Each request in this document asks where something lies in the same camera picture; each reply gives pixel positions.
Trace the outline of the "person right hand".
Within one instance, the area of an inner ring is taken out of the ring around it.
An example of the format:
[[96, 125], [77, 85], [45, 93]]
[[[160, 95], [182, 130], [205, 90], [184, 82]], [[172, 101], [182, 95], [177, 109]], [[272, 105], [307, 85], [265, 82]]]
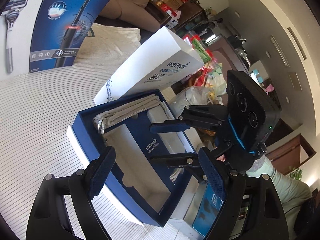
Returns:
[[224, 162], [226, 160], [225, 155], [221, 155], [217, 158], [217, 160]]

